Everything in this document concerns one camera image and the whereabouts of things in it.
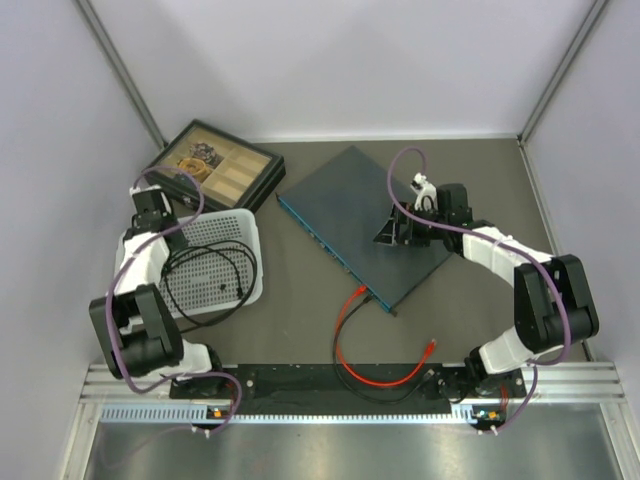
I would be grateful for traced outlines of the dark blue network switch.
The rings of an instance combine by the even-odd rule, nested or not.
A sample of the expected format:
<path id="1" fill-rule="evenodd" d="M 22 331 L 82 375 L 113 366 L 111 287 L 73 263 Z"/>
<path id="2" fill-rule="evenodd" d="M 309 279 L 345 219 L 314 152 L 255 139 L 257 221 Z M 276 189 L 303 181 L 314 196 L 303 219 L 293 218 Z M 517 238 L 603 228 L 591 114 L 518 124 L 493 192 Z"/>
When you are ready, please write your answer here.
<path id="1" fill-rule="evenodd" d="M 350 146 L 277 196 L 280 206 L 387 312 L 451 256 L 441 242 L 389 246 L 374 237 L 389 219 L 387 171 Z"/>

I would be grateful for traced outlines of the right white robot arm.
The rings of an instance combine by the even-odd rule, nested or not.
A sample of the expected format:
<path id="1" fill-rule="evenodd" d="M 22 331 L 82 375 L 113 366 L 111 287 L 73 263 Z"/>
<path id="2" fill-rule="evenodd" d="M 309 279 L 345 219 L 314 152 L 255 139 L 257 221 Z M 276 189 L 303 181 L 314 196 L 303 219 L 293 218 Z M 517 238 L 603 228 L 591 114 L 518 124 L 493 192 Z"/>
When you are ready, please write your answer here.
<path id="1" fill-rule="evenodd" d="M 411 247 L 439 242 L 513 289 L 513 327 L 473 349 L 465 360 L 474 393 L 490 395 L 502 385 L 503 373 L 553 351 L 565 355 L 573 343 L 598 333 L 599 318 L 578 257 L 532 249 L 492 223 L 474 219 L 467 190 L 459 183 L 435 186 L 418 174 L 411 189 L 415 199 L 393 203 L 375 242 Z"/>

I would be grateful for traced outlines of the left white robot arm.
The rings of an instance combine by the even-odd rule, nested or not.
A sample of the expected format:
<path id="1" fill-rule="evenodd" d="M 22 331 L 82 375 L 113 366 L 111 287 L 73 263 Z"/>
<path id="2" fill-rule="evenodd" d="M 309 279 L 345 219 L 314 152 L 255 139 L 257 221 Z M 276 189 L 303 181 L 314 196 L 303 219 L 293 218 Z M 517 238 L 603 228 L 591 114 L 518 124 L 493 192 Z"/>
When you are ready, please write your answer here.
<path id="1" fill-rule="evenodd" d="M 107 294 L 89 305 L 106 364 L 117 379 L 153 372 L 184 379 L 193 372 L 194 387 L 216 396 L 227 382 L 218 355 L 183 339 L 160 293 L 163 268 L 188 240 L 160 186 L 135 187 L 130 195 L 136 213 L 122 239 L 122 262 Z"/>

